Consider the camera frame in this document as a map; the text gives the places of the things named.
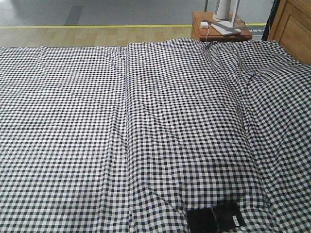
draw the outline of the power cord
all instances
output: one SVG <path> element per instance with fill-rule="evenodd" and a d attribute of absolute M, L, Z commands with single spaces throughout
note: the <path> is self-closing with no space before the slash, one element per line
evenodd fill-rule
<path fill-rule="evenodd" d="M 208 37 L 208 35 L 209 35 L 209 25 L 207 25 L 207 34 L 206 34 L 206 36 L 205 36 L 205 42 L 207 42 L 207 37 Z"/>
<path fill-rule="evenodd" d="M 209 23 L 206 21 L 202 21 L 200 24 L 201 24 L 201 29 L 204 29 L 204 28 L 207 29 L 207 34 L 205 36 L 205 42 L 207 42 L 207 37 L 209 35 Z"/>

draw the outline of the wooden furniture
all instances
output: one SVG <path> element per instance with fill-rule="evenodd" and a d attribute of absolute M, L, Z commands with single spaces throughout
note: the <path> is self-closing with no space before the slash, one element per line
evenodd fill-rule
<path fill-rule="evenodd" d="M 311 64 L 311 1 L 282 0 L 268 40 L 276 40 L 297 60 Z"/>
<path fill-rule="evenodd" d="M 201 40 L 201 41 L 222 41 L 222 42 L 237 42 L 243 40 L 252 39 L 252 34 L 247 29 L 245 24 L 242 21 L 237 20 L 236 25 L 241 29 L 241 34 L 236 35 L 221 35 L 213 27 L 209 26 L 209 35 L 206 37 L 207 29 L 201 29 L 200 22 L 208 21 L 210 25 L 213 22 L 216 22 L 213 19 L 214 12 L 193 12 L 192 13 L 192 30 L 191 30 L 191 39 Z"/>

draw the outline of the black pouch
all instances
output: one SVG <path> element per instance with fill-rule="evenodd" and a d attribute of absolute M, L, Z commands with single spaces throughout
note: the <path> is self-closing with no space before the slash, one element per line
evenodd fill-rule
<path fill-rule="evenodd" d="M 187 218 L 191 233 L 222 232 L 245 226 L 240 208 L 235 202 L 189 210 Z"/>

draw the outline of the lamp base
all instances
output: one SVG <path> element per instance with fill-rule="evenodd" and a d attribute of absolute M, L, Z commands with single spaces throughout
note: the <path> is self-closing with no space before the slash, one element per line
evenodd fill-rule
<path fill-rule="evenodd" d="M 229 21 L 212 23 L 211 26 L 216 29 L 221 35 L 234 35 L 241 33 L 241 30 L 239 28 L 232 28 L 231 22 Z"/>

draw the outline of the wooden cabinet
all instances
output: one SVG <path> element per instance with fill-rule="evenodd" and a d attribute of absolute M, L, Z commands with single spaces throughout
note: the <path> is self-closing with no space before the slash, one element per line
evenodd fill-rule
<path fill-rule="evenodd" d="M 237 42 L 243 40 L 250 40 L 253 38 L 252 34 L 238 17 L 236 26 L 241 29 L 241 34 L 236 35 L 221 35 L 216 31 L 210 24 L 215 22 L 213 19 L 214 12 L 193 12 L 192 13 L 192 30 L 191 39 L 201 40 L 201 41 L 223 41 L 223 42 Z M 208 30 L 201 29 L 200 22 L 208 21 L 209 24 L 209 35 L 206 37 Z"/>

